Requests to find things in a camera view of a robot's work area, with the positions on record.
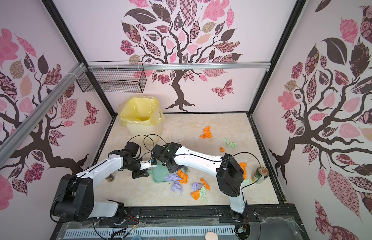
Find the mint green dustpan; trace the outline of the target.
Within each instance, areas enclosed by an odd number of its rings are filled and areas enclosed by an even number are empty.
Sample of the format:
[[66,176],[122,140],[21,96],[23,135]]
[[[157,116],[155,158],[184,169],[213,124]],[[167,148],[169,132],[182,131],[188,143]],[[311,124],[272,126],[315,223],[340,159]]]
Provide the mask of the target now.
[[166,182],[166,176],[169,174],[170,172],[166,166],[158,165],[152,169],[152,178],[155,183]]

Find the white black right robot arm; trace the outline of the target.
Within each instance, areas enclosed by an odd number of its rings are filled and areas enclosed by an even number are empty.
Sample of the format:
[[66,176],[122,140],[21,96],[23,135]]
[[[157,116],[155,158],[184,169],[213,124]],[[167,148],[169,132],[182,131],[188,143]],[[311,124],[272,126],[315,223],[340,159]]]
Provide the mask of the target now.
[[231,210],[238,214],[245,212],[246,201],[242,190],[244,170],[234,156],[209,156],[177,143],[168,143],[163,147],[154,146],[151,157],[166,166],[171,174],[188,167],[214,176],[220,191],[229,197]]

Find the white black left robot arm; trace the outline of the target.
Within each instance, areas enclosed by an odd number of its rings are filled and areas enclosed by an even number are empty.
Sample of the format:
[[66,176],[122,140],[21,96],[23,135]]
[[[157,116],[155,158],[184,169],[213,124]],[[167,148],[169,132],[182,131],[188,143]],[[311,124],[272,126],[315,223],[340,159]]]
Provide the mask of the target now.
[[156,160],[143,162],[139,156],[141,147],[127,142],[122,150],[114,150],[100,163],[75,175],[60,179],[50,209],[50,217],[58,217],[60,223],[83,222],[87,219],[106,218],[121,224],[126,218],[124,204],[116,201],[96,201],[95,188],[115,171],[128,170],[132,178],[147,177],[148,169],[157,166]]

